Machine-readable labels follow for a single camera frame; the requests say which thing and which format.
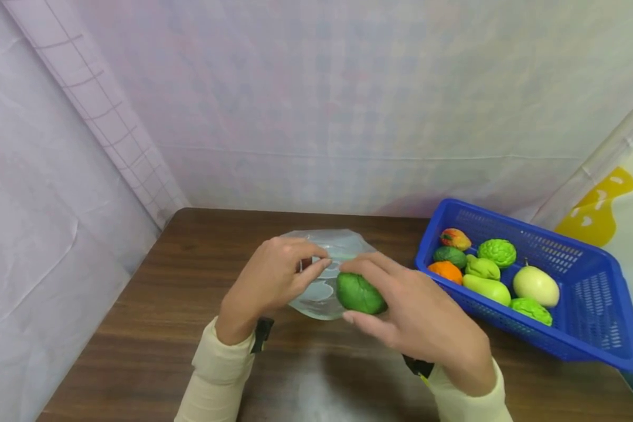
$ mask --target green squash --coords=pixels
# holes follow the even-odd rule
[[[450,261],[460,270],[467,266],[467,255],[452,246],[441,246],[433,256],[434,262]]]
[[[358,274],[338,274],[335,295],[340,305],[351,311],[375,315],[387,310],[387,302],[382,294]]]

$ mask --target orange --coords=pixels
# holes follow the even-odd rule
[[[436,273],[446,279],[462,285],[462,271],[450,261],[439,261],[432,263],[427,269],[433,273]]]

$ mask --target hand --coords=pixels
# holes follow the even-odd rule
[[[310,265],[312,257],[321,259]],[[307,239],[265,240],[220,304],[216,322],[219,341],[227,345],[244,341],[253,333],[260,315],[298,297],[329,265],[326,250]]]
[[[455,387],[484,396],[495,387],[487,335],[431,277],[382,253],[361,254],[340,266],[375,286],[389,306],[388,320],[347,311],[362,332],[414,359],[441,364]]]

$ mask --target green fruit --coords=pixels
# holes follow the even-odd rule
[[[516,262],[516,248],[510,241],[490,239],[478,246],[478,258],[493,261],[499,268],[508,268]]]
[[[467,255],[467,267],[464,268],[464,272],[489,280],[499,280],[502,277],[497,264],[489,259],[476,258],[473,255]]]
[[[462,278],[462,285],[469,290],[473,290],[473,292],[481,294],[497,303],[501,303],[505,307],[511,303],[511,293],[501,281],[489,280],[476,275],[467,274]]]
[[[550,275],[537,267],[525,266],[513,276],[513,292],[521,298],[534,299],[547,308],[553,308],[560,300],[560,288]]]
[[[532,319],[536,319],[540,323],[548,325],[549,327],[553,324],[553,317],[551,314],[545,307],[539,305],[539,303],[533,298],[513,299],[509,307],[511,307],[512,310],[520,312],[523,315],[527,315]]]
[[[387,302],[384,301],[382,294],[358,274],[338,274],[335,294],[340,305],[352,311],[375,315],[387,310]]]
[[[433,256],[434,262],[450,261],[460,270],[467,265],[467,255],[452,246],[441,246]]]

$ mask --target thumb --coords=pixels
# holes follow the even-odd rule
[[[319,259],[311,266],[305,268],[305,270],[300,274],[296,274],[294,280],[295,283],[298,284],[300,291],[303,292],[307,289],[307,286],[312,283],[312,281],[315,281],[317,277],[326,270],[326,267],[331,265],[331,262],[333,262],[333,260],[330,258]]]
[[[363,314],[357,311],[346,311],[342,318],[348,323],[360,329],[369,336],[377,338],[387,347],[393,348],[396,343],[398,330],[389,322],[379,319],[377,316]]]

